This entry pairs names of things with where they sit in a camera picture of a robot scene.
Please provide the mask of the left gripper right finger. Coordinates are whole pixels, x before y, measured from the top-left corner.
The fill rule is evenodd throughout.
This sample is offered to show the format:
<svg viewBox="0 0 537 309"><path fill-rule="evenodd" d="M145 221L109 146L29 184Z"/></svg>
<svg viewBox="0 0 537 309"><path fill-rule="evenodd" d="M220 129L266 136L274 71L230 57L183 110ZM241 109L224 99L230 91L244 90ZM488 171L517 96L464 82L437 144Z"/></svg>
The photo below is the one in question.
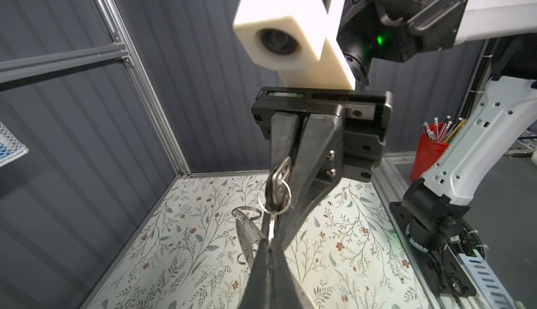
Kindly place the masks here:
<svg viewBox="0 0 537 309"><path fill-rule="evenodd" d="M271 245L271 307L316 308L310 296L292 275L282 247L275 244Z"/></svg>

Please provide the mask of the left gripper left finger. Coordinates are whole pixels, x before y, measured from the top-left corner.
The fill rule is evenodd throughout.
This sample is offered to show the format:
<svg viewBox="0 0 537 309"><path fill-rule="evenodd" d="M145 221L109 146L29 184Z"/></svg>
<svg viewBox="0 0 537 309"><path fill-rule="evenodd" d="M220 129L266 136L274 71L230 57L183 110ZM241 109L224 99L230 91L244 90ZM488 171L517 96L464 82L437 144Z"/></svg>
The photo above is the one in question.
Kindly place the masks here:
<svg viewBox="0 0 537 309"><path fill-rule="evenodd" d="M268 240L261 240L240 309L270 308L270 254Z"/></svg>

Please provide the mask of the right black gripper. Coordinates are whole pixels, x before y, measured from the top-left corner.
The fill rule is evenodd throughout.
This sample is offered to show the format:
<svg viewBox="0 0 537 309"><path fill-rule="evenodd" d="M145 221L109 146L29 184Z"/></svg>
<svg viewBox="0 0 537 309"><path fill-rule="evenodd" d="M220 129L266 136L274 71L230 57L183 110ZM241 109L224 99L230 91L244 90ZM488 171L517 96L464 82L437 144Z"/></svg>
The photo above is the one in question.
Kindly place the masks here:
<svg viewBox="0 0 537 309"><path fill-rule="evenodd" d="M286 250L342 176L370 182L384 155L392 113L390 92L264 87L252 114L271 141L267 180L285 157L294 156L287 180L291 206L281 215L264 213L264 235L272 238L276 228L275 242ZM265 192L262 203L276 208L266 203Z"/></svg>

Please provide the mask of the small black key fob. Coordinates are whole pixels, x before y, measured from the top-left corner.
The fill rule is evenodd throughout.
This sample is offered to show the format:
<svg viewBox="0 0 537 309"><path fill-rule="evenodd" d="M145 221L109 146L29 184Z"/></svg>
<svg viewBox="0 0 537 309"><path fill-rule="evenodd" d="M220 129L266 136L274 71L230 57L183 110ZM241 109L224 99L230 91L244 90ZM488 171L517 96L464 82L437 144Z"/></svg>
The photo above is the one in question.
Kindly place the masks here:
<svg viewBox="0 0 537 309"><path fill-rule="evenodd" d="M268 177L266 184L266 203L271 202L271 205L275 205L275 210L267 210L266 205L260 199L261 196L259 195L257 198L259 207L264 213L281 215L289 209L292 201L292 192L287 180L290 179L291 173L292 158L287 156L275 167Z"/></svg>

